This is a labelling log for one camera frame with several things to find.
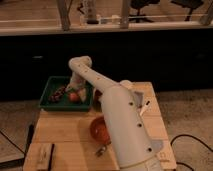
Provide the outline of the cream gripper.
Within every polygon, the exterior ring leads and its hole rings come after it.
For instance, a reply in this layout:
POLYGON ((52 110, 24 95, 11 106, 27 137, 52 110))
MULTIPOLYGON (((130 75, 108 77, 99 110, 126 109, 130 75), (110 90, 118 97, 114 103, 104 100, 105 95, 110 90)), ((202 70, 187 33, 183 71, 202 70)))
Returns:
POLYGON ((70 79, 69 86, 67 86, 65 88, 65 92, 69 94, 69 93, 75 92, 75 90, 80 89, 77 92, 77 94, 78 94, 80 100, 82 102, 85 102, 86 98, 87 98, 87 91, 84 88, 85 84, 86 84, 86 80, 83 77, 81 77, 80 75, 78 75, 76 73, 73 73, 71 76, 71 79, 70 79))

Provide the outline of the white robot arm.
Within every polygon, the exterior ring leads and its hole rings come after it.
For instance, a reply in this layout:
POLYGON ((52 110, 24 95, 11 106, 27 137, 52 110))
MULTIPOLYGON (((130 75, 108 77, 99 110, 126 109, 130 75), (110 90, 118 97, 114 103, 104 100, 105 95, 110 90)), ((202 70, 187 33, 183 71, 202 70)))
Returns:
POLYGON ((89 56, 69 60, 72 85, 86 80, 102 93, 101 109, 120 171, 163 171, 158 150, 143 124, 133 92, 94 71, 89 56))

